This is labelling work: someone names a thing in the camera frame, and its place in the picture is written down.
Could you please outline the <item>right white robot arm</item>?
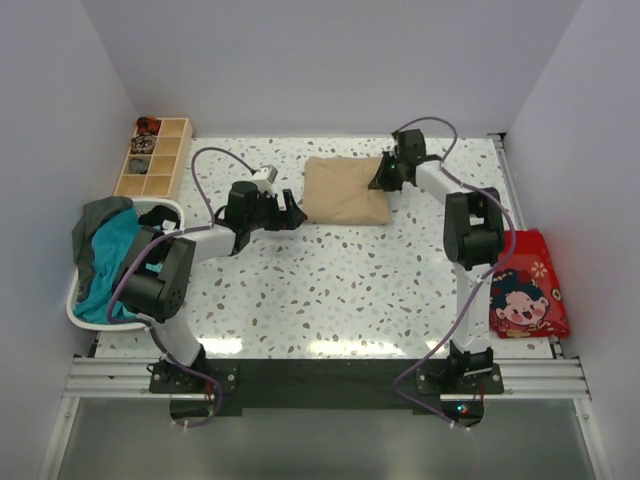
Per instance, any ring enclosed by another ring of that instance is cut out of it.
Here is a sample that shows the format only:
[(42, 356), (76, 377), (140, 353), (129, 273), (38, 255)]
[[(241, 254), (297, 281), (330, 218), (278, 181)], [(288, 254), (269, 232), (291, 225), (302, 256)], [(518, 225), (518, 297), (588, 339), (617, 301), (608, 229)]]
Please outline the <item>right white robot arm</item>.
[(444, 359), (415, 369), (418, 390), (471, 393), (497, 371), (489, 334), (490, 276), (505, 246), (503, 207), (494, 188), (481, 189), (455, 177), (444, 160), (429, 155), (418, 129), (396, 131), (368, 188), (400, 191), (410, 183), (444, 206), (443, 247), (453, 264), (457, 317), (443, 343)]

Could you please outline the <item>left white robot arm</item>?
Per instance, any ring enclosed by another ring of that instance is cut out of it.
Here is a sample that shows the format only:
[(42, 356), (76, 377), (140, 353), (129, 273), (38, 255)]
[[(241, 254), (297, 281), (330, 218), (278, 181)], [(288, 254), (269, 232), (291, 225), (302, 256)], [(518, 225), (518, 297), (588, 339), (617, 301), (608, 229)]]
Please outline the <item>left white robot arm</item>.
[(149, 366), (153, 388), (223, 392), (203, 345), (181, 313), (192, 267), (238, 255), (257, 230), (293, 231), (307, 220), (291, 190), (276, 194), (256, 181), (238, 181), (208, 225), (164, 234), (146, 226), (139, 230), (114, 280), (107, 319), (148, 330), (161, 353)]

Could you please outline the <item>beige t shirt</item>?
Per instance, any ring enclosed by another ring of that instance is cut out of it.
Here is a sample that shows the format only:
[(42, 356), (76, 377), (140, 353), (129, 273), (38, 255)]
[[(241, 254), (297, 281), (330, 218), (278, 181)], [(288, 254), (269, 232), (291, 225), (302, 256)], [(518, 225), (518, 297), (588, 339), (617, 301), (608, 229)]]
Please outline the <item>beige t shirt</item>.
[(310, 157), (304, 167), (302, 209), (308, 221), (321, 225), (376, 226), (391, 220), (384, 191), (368, 185), (380, 157)]

